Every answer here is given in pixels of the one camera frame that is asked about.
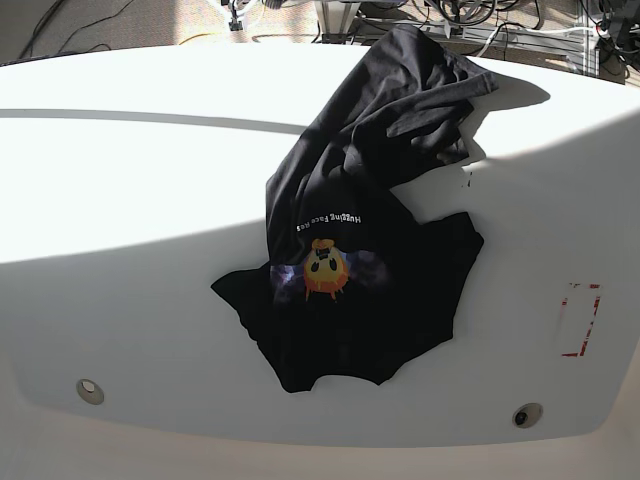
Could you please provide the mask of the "black printed t-shirt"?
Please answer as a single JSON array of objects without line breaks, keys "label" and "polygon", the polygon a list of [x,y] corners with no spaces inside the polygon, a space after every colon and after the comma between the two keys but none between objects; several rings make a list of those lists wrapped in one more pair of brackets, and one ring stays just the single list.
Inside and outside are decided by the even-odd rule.
[{"label": "black printed t-shirt", "polygon": [[483,237],[465,212],[418,222],[393,188],[460,162],[495,75],[411,27],[376,41],[266,185],[268,261],[213,291],[289,393],[382,384],[449,341]]}]

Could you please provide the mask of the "red tape rectangle marking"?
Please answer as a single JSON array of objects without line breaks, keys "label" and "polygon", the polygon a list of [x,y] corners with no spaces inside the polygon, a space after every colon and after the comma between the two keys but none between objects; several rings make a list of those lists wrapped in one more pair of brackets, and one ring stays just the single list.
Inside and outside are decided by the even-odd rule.
[{"label": "red tape rectangle marking", "polygon": [[563,358],[579,358],[586,348],[597,318],[602,285],[570,283],[560,308],[556,350]]}]

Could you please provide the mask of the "right table grommet hole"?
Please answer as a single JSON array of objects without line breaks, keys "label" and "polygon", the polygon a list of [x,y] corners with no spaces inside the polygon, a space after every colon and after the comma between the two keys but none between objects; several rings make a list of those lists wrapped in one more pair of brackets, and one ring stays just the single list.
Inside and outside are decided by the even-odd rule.
[{"label": "right table grommet hole", "polygon": [[512,416],[516,428],[528,429],[536,425],[543,416],[543,406],[539,403],[527,403],[517,409]]}]

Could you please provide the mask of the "table grommet hole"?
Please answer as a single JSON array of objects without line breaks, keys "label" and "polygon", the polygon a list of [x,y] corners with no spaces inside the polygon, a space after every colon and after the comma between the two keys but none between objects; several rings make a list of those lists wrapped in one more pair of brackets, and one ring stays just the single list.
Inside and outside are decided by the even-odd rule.
[{"label": "table grommet hole", "polygon": [[512,416],[516,428],[528,429],[536,425],[543,416],[543,406],[539,403],[527,403],[517,409]]},{"label": "table grommet hole", "polygon": [[104,402],[104,391],[89,379],[78,380],[76,382],[76,391],[79,397],[90,405],[97,406]]}]

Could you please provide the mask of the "left table grommet hole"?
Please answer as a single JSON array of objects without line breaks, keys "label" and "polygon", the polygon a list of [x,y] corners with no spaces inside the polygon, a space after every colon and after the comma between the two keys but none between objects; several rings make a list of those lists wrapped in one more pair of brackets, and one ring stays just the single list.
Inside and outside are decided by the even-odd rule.
[{"label": "left table grommet hole", "polygon": [[97,406],[104,402],[104,391],[89,379],[78,380],[76,382],[76,391],[79,397],[90,405]]}]

